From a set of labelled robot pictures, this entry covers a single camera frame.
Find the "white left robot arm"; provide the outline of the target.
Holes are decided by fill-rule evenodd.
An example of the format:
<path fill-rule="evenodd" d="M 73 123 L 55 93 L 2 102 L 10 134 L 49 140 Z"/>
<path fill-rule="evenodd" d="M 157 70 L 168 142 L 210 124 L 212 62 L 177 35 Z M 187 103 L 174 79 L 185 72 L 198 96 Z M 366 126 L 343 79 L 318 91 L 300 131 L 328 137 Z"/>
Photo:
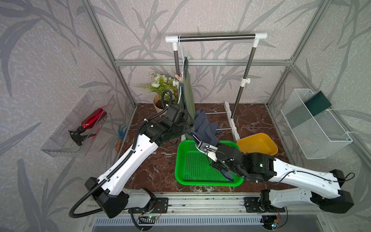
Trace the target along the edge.
<path fill-rule="evenodd" d="M 98 178 L 89 178 L 85 194 L 70 209 L 69 217 L 82 218 L 104 212 L 114 218 L 124 210 L 135 208 L 146 212 L 156 205 L 155 195 L 146 188 L 125 189 L 124 186 L 139 166 L 162 144 L 190 131 L 188 113 L 179 104 L 170 103 L 155 117 L 146 119 L 136 131 L 131 147 L 105 173 Z"/>

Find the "blue-grey tank top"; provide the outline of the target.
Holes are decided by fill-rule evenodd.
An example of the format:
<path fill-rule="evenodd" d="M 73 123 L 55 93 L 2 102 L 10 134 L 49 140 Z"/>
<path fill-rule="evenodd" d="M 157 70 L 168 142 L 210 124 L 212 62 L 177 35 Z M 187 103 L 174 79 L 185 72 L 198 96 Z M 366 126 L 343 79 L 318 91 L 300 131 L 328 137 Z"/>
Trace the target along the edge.
<path fill-rule="evenodd" d="M 217 129 L 218 124 L 216 122 L 210 123 L 204 110 L 196 111 L 194 129 L 190 132 L 190 135 L 192 136 L 192 139 L 195 141 L 197 146 L 200 142 L 203 142 L 209 144 L 210 146 L 218 148 L 221 143 L 220 140 L 215 136 Z M 212 162 L 210 163 L 211 167 L 218 170 L 228 181 L 234 181 L 234 178 L 230 171 L 218 161 L 216 161 L 215 153 L 208 151 L 207 157 L 212 160 Z"/>

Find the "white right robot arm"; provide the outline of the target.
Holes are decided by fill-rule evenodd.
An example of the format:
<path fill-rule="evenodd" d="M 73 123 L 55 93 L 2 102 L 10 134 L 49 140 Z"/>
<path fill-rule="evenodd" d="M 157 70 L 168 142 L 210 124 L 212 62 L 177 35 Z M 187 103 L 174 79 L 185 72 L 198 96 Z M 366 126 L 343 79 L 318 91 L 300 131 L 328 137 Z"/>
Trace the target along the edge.
<path fill-rule="evenodd" d="M 211 166 L 228 180 L 233 180 L 232 176 L 236 175 L 247 182 L 293 186 L 293 189 L 262 190 L 262 210 L 289 205 L 314 205 L 325 212 L 345 214 L 354 206 L 351 193 L 341 188 L 355 177 L 354 173 L 345 176 L 343 171 L 337 169 L 327 173 L 313 171 L 266 154 L 245 154 L 226 144 L 218 144 L 216 147 L 207 145 L 202 151 L 212 160 Z"/>

